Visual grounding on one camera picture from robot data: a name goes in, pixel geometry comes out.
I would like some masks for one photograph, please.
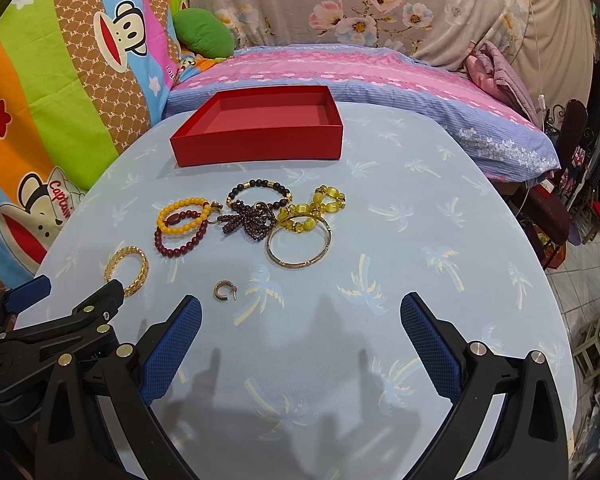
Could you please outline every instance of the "blue rubber pad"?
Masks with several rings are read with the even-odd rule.
[[[51,293],[51,282],[44,274],[30,282],[9,291],[4,309],[12,314],[20,314],[31,305],[44,300]]]
[[[402,299],[400,320],[440,397],[453,404],[462,394],[461,367],[436,327],[409,295]]]
[[[169,389],[201,324],[202,306],[197,298],[191,298],[142,367],[140,396],[147,406]]]

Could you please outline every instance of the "red box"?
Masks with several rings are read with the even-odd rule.
[[[338,159],[342,120],[327,86],[218,92],[171,136],[180,166],[250,160]]]

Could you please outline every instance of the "dark wooden chair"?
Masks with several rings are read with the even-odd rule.
[[[560,128],[555,151],[561,168],[566,168],[571,162],[571,157],[580,143],[582,133],[587,125],[587,109],[576,99],[569,101],[564,111],[564,121]],[[571,216],[566,206],[557,197],[557,185],[564,170],[555,171],[550,179],[555,184],[554,194],[549,194],[542,186],[534,186],[529,190],[522,186],[512,195],[512,203],[519,211],[527,216],[549,237],[547,243],[554,244],[554,250],[549,258],[545,258],[542,268],[547,268],[554,259],[555,253],[569,237]]]

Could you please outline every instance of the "pink and blue bed sheet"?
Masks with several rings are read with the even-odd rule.
[[[387,48],[291,45],[244,48],[233,59],[173,88],[164,116],[196,110],[218,91],[323,84],[336,101],[411,110],[435,120],[488,179],[544,179],[560,165],[551,140],[462,75]]]

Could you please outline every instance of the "light blue tablecloth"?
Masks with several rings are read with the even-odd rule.
[[[202,328],[152,408],[203,480],[402,478],[451,406],[436,394],[400,324],[400,301],[411,291],[467,340],[511,356],[544,352],[569,433],[576,407],[569,343],[509,209],[434,121],[375,105],[338,108],[345,125],[339,161],[178,168],[168,139],[190,114],[158,124],[112,165],[64,227],[40,267],[52,294],[18,325],[69,314],[104,284],[104,266],[117,249],[142,248],[147,282],[112,324],[120,342],[136,342],[185,294],[202,302]],[[320,262],[283,269],[263,242],[242,231],[225,237],[219,226],[209,226],[183,258],[155,251],[161,208],[190,196],[224,202],[251,178],[280,181],[296,203],[309,201],[321,184],[346,194],[346,208],[327,216],[333,242]],[[253,189],[240,198],[276,196]],[[283,232],[274,250],[302,261],[321,243],[319,229]],[[114,276],[129,283],[136,272],[138,263],[126,258]],[[219,280],[237,285],[237,301],[213,298]],[[492,403],[464,472],[479,462],[501,402]]]

